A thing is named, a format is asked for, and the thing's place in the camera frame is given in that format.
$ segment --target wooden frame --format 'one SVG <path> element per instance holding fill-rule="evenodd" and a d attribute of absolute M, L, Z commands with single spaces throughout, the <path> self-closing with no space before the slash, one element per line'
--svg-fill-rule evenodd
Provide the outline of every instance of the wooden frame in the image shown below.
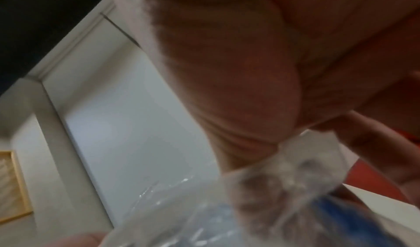
<path fill-rule="evenodd" d="M 18 193 L 19 193 L 19 197 L 21 198 L 22 203 L 23 203 L 23 209 L 20 213 L 17 213 L 15 215 L 0 218 L 0 225 L 4 224 L 4 223 L 7 223 L 7 222 L 10 222 L 10 221 L 13 221 L 13 220 L 16 220 L 16 219 L 19 219 L 19 218 L 22 218 L 24 216 L 28 216 L 28 215 L 33 213 L 31 202 L 30 202 L 29 196 L 28 196 L 28 191 L 27 191 L 26 184 L 25 184 L 25 180 L 23 179 L 22 171 L 21 171 L 19 162 L 16 158 L 16 155 L 15 155 L 14 151 L 12 151 L 12 150 L 0 151 L 0 156 L 1 155 L 6 155 L 6 156 L 8 155 L 8 158 L 5 158 L 5 160 L 10 159 L 11 162 L 12 162 L 12 165 L 13 165 L 12 174 L 15 175 L 16 180 L 17 180 L 17 185 L 19 187 Z"/>

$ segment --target dark surface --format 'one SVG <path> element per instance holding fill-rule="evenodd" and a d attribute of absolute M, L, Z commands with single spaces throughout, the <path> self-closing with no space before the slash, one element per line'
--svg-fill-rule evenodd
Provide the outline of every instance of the dark surface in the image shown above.
<path fill-rule="evenodd" d="M 0 94 L 101 0 L 0 0 Z"/>

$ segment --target plastic packaging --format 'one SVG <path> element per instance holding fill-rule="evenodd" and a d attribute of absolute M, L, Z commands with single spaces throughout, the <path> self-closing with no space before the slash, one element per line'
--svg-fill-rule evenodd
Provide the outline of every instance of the plastic packaging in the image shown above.
<path fill-rule="evenodd" d="M 371 214 L 327 194 L 347 166 L 331 133 L 306 131 L 253 167 L 146 190 L 101 247 L 403 247 Z"/>

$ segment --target hand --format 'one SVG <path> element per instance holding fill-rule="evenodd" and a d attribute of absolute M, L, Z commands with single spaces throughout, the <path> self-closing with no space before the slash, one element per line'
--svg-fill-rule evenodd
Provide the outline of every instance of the hand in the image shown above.
<path fill-rule="evenodd" d="M 98 247 L 105 236 L 105 233 L 83 234 L 59 240 L 45 247 Z"/>
<path fill-rule="evenodd" d="M 115 1 L 222 170 L 316 125 L 420 206 L 420 0 Z"/>

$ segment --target red surface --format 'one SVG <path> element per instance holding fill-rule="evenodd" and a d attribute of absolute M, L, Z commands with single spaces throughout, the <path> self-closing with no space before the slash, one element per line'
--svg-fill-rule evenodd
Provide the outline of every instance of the red surface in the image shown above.
<path fill-rule="evenodd" d="M 402 135 L 420 147 L 420 141 L 418 139 L 409 134 L 402 133 Z M 351 168 L 344 183 L 375 194 L 410 203 L 407 197 L 392 182 L 380 175 L 362 160 L 358 160 Z"/>

